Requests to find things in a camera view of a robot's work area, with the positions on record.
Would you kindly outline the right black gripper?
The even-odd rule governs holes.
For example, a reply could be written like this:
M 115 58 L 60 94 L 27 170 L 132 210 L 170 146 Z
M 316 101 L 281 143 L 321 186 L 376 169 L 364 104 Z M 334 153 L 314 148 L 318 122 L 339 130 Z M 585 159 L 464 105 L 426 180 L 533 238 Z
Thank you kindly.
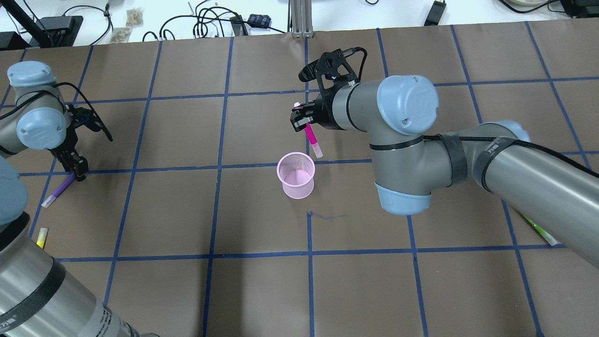
M 357 52 L 362 52 L 358 74 L 347 62 L 347 58 Z M 295 132 L 306 129 L 308 124 L 319 124 L 326 129 L 356 129 L 350 117 L 342 117 L 341 108 L 334 108 L 334 102 L 339 91 L 350 96 L 353 87 L 361 83 L 367 55 L 362 47 L 351 47 L 344 51 L 336 49 L 324 52 L 319 59 L 302 68 L 298 79 L 304 83 L 317 81 L 320 93 L 315 100 L 292 109 L 290 122 Z

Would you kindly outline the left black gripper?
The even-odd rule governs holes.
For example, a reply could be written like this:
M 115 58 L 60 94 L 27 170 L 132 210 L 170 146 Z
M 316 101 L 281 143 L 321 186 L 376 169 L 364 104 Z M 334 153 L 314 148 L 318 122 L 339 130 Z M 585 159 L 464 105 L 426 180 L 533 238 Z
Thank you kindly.
M 77 182 L 82 182 L 86 179 L 88 172 L 88 161 L 84 156 L 73 156 L 69 158 L 69 154 L 75 152 L 75 147 L 79 138 L 77 136 L 77 128 L 85 126 L 92 132 L 106 132 L 106 125 L 93 107 L 75 107 L 67 105 L 66 107 L 66 138 L 58 145 L 58 147 L 49 151 L 60 164 L 64 171 L 70 171 L 75 175 Z

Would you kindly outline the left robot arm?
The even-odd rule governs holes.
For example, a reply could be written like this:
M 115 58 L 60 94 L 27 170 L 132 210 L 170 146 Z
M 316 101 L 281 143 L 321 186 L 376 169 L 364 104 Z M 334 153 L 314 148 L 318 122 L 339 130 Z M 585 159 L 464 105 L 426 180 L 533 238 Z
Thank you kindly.
M 92 220 L 100 213 L 112 220 L 122 210 L 126 174 L 102 177 L 93 170 L 128 169 L 133 165 L 143 102 L 94 103 L 113 136 L 77 128 L 79 156 L 88 159 L 87 181 L 72 185 L 47 209 L 42 204 L 60 185 L 64 167 L 51 153 L 58 137 L 23 143 L 23 132 L 48 130 L 66 136 L 73 121 L 68 109 L 73 93 L 51 67 L 38 60 L 11 60 L 1 68 L 8 107 L 1 109 L 1 334 L 5 337 L 163 337 L 150 326 L 141 327 L 103 302 L 78 280 L 65 263 L 52 256 L 51 241 L 68 228 L 65 220 Z M 39 229 L 49 229 L 45 248 L 38 246 Z

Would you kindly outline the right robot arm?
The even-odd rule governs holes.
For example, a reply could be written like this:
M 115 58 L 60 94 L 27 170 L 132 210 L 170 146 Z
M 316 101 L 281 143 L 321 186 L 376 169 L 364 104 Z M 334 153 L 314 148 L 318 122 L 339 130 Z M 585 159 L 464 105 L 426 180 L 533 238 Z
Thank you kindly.
M 325 52 L 298 73 L 301 82 L 317 82 L 319 95 L 292 109 L 296 132 L 310 124 L 365 132 L 380 204 L 388 213 L 421 213 L 434 190 L 472 179 L 598 266 L 598 173 L 531 143 L 515 121 L 426 135 L 440 107 L 432 81 L 411 74 L 362 82 L 347 62 L 357 52 L 365 50 Z

